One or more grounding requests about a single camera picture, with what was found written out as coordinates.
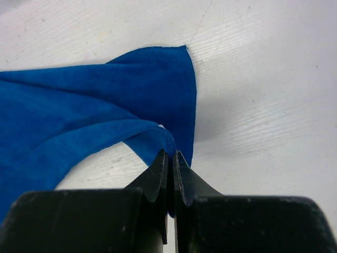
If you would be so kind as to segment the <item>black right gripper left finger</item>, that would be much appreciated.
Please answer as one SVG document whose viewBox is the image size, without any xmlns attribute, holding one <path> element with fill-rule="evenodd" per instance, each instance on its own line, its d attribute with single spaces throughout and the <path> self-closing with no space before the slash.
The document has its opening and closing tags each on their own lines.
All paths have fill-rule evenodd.
<svg viewBox="0 0 337 253">
<path fill-rule="evenodd" d="M 31 191 L 1 225 L 1 252 L 162 252 L 169 157 L 123 189 Z"/>
</svg>

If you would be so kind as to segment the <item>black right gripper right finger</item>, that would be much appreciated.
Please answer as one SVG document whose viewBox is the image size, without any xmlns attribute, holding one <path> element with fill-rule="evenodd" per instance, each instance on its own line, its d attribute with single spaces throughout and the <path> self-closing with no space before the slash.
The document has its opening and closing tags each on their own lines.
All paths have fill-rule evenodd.
<svg viewBox="0 0 337 253">
<path fill-rule="evenodd" d="M 181 152 L 172 170 L 177 252 L 336 252 L 336 239 L 313 200 L 223 195 Z"/>
</svg>

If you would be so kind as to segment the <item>blue microfiber towel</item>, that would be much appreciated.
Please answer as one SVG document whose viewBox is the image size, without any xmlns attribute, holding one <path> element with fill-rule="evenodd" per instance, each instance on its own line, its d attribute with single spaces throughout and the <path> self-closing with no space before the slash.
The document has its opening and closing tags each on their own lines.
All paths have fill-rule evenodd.
<svg viewBox="0 0 337 253">
<path fill-rule="evenodd" d="M 185 46 L 144 47 L 107 63 L 1 72 L 1 218 L 23 193 L 53 190 L 119 142 L 147 165 L 193 156 L 196 79 Z"/>
</svg>

